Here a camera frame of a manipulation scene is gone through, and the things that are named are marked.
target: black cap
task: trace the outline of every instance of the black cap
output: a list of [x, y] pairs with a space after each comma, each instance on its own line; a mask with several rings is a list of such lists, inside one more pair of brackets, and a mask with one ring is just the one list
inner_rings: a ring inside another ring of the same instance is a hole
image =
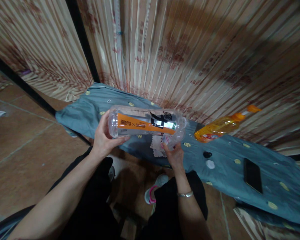
[[204, 151], [204, 152], [203, 152], [203, 156], [204, 156], [205, 158], [210, 158], [210, 157], [212, 156], [212, 153], [211, 153], [211, 152], [206, 152], [206, 151]]

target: black phone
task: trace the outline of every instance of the black phone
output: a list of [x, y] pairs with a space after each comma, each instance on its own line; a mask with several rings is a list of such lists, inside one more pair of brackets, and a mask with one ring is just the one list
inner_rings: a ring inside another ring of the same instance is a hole
[[244, 181], [257, 192], [263, 194], [260, 168], [249, 159], [244, 159]]

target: shoe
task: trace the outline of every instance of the shoe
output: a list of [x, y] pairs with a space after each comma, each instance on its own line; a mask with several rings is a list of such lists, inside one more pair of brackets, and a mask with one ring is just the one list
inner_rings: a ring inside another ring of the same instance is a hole
[[111, 166], [110, 169], [109, 169], [109, 179], [110, 179], [110, 182], [113, 181], [114, 176], [115, 176], [114, 166]]
[[152, 201], [151, 199], [150, 199], [150, 191], [154, 188], [154, 187], [162, 187], [164, 184], [166, 184], [167, 182], [169, 181], [169, 177], [168, 177], [168, 175], [166, 175], [166, 174], [161, 174], [161, 175], [159, 175], [158, 177], [157, 177], [157, 180], [156, 180], [156, 182], [154, 183], [154, 185], [151, 187], [151, 188], [149, 188], [146, 192], [145, 192], [145, 194], [144, 194], [144, 200], [146, 201], [146, 203], [147, 204], [153, 204], [153, 203], [155, 203], [156, 201]]

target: silver bracelet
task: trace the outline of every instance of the silver bracelet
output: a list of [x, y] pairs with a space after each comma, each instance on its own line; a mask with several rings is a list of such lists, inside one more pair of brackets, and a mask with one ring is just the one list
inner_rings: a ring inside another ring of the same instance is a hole
[[191, 197], [193, 195], [193, 191], [188, 193], [177, 193], [178, 197]]

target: person's left hand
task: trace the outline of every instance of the person's left hand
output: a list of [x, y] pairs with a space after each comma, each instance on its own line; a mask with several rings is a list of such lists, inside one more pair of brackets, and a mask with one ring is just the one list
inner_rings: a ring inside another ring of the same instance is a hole
[[112, 151], [113, 148], [123, 144], [130, 139], [129, 136], [112, 139], [111, 135], [109, 134], [109, 112], [110, 110], [108, 110], [101, 117], [99, 125], [94, 134], [94, 143], [91, 153], [97, 158], [100, 158], [100, 160], [104, 159]]

